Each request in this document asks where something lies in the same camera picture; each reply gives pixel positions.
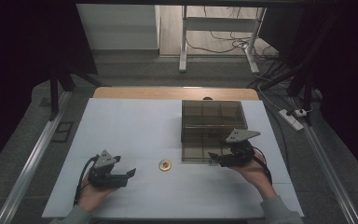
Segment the person's left hand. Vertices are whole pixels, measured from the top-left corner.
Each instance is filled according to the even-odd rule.
[[[80,207],[82,207],[87,212],[94,211],[106,198],[108,194],[117,190],[117,189],[99,189],[94,188],[90,182],[89,173],[85,175],[83,178],[81,187],[82,190],[80,191],[80,198],[77,203]]]

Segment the white tabletop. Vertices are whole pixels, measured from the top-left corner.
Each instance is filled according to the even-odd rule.
[[[241,101],[250,139],[266,155],[273,186],[291,210],[303,212],[261,101]],[[262,199],[236,172],[181,163],[181,100],[89,99],[42,217],[66,217],[86,161],[106,149],[121,156],[112,174],[136,168],[128,185],[110,194],[95,217],[208,219],[263,217]],[[158,163],[172,162],[162,172]]]

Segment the person's hand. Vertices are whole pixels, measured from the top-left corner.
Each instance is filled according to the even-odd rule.
[[[255,150],[255,156],[261,161],[265,161],[264,157],[257,150]],[[241,167],[232,166],[228,168],[237,171],[249,183],[253,184],[258,189],[264,200],[277,196],[277,193],[275,192],[272,185],[269,183],[269,179],[264,173],[263,167],[256,161],[251,160],[250,162]]]
[[[94,188],[88,181],[89,173],[85,175],[82,181],[82,190],[80,191],[80,198],[77,205],[82,207],[87,212],[94,211],[106,198],[108,194],[117,189],[97,189]]]

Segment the white wall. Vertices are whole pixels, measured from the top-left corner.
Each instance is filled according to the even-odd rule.
[[[77,4],[91,49],[159,49],[159,6]]]

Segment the transparent storage box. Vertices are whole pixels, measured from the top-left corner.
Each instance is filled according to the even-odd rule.
[[[229,154],[226,138],[234,128],[248,128],[241,102],[183,101],[182,161],[208,163],[208,152]]]

